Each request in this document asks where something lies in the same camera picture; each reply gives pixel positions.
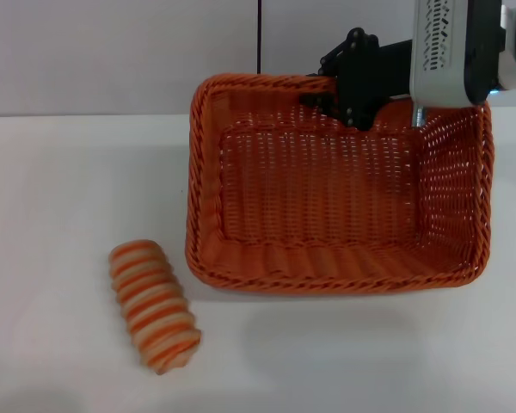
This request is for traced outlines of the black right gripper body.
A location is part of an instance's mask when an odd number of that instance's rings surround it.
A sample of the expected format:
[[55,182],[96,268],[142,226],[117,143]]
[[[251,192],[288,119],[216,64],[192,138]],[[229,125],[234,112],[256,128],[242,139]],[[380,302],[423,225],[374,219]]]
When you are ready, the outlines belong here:
[[339,103],[363,105],[379,99],[379,107],[393,96],[409,93],[412,41],[381,46],[361,62],[347,62],[336,77]]

